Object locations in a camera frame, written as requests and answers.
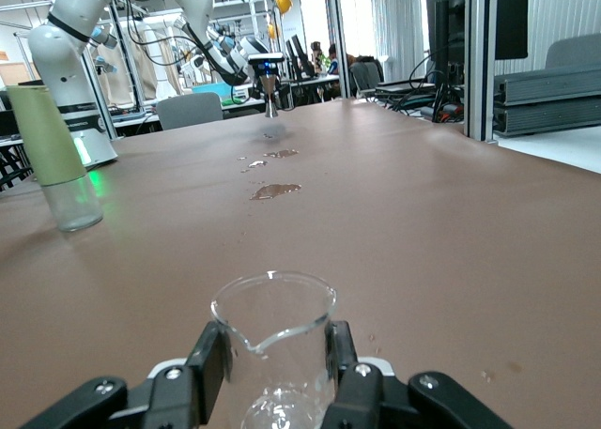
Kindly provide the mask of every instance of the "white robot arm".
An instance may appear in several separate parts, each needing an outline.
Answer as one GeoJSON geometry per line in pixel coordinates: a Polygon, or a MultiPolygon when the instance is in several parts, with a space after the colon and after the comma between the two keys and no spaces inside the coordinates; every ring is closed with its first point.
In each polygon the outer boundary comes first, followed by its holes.
{"type": "MultiPolygon", "coordinates": [[[[39,75],[50,89],[82,161],[88,167],[116,158],[80,61],[103,9],[110,1],[55,0],[48,22],[32,30],[28,37],[39,75]]],[[[175,1],[188,20],[186,31],[211,66],[228,84],[243,83],[247,78],[246,58],[249,54],[265,53],[265,46],[251,38],[223,55],[208,34],[213,0],[175,1]]]]}

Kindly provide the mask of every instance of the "brown table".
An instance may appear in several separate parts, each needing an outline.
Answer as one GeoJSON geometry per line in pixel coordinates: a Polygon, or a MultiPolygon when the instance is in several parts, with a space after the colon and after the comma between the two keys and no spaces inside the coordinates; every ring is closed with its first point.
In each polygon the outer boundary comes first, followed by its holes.
{"type": "Polygon", "coordinates": [[[35,189],[0,198],[0,427],[185,357],[210,297],[268,269],[336,287],[359,354],[402,379],[445,372],[517,427],[598,427],[598,175],[348,101],[115,148],[94,227],[59,233],[35,189]],[[250,200],[263,182],[302,188],[250,200]]]}

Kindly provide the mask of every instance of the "black monitor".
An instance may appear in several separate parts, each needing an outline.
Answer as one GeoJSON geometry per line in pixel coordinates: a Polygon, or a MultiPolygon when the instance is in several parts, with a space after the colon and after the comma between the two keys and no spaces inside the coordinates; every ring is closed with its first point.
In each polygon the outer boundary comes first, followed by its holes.
{"type": "MultiPolygon", "coordinates": [[[[466,0],[426,0],[430,52],[437,54],[448,46],[448,62],[463,65],[465,62],[465,9],[466,0]],[[448,2],[448,32],[435,36],[435,27],[444,27],[446,20],[436,17],[448,2]]],[[[497,37],[495,59],[507,60],[528,56],[528,0],[497,0],[497,37]]]]}
{"type": "Polygon", "coordinates": [[[300,65],[302,67],[302,72],[305,73],[306,78],[312,78],[316,76],[316,69],[313,67],[313,64],[309,61],[309,57],[302,49],[301,42],[299,41],[299,37],[294,35],[292,38],[292,43],[294,44],[294,50],[297,51],[297,57],[300,60],[300,65]]]}

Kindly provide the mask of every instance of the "clear glass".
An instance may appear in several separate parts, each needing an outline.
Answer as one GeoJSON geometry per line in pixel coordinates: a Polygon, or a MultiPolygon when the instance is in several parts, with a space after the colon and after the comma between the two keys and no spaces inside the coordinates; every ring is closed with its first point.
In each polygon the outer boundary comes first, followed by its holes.
{"type": "Polygon", "coordinates": [[[333,288],[298,272],[241,278],[216,295],[232,429],[320,427],[334,397],[326,327],[335,307],[333,288]]]}
{"type": "Polygon", "coordinates": [[[87,174],[41,188],[58,228],[63,232],[84,229],[102,219],[102,207],[87,174]]]}

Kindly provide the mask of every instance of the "person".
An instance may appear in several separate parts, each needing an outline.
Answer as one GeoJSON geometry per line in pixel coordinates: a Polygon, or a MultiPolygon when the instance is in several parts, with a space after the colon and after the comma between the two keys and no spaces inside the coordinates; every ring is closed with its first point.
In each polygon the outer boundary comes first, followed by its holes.
{"type": "MultiPolygon", "coordinates": [[[[338,58],[336,57],[336,44],[332,44],[328,50],[328,54],[330,56],[330,67],[328,68],[328,73],[333,75],[338,75],[338,58]]],[[[351,54],[347,54],[347,63],[348,66],[352,65],[357,61],[357,57],[351,54]]]]}

